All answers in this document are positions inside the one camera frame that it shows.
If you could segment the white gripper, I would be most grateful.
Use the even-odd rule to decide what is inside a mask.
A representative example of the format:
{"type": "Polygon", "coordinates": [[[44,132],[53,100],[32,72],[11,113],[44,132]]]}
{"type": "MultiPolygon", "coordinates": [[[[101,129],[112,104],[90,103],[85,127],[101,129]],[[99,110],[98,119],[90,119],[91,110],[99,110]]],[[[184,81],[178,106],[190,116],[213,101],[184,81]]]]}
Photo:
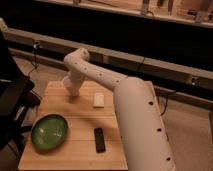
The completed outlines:
{"type": "Polygon", "coordinates": [[[81,85],[82,85],[81,82],[73,81],[73,80],[70,80],[68,77],[65,77],[63,79],[63,84],[71,96],[77,97],[79,95],[79,89],[81,88],[81,85]]]}

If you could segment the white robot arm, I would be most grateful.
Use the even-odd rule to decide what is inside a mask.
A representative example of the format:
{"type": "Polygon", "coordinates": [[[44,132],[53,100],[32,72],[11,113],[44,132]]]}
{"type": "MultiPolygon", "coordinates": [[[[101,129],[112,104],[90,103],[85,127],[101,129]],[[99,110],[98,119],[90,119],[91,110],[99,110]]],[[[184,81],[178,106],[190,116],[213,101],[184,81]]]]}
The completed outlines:
{"type": "Polygon", "coordinates": [[[63,79],[77,96],[88,77],[113,92],[113,103],[129,171],[176,171],[176,166],[152,88],[142,79],[114,72],[89,62],[79,48],[64,57],[69,69],[63,79]]]}

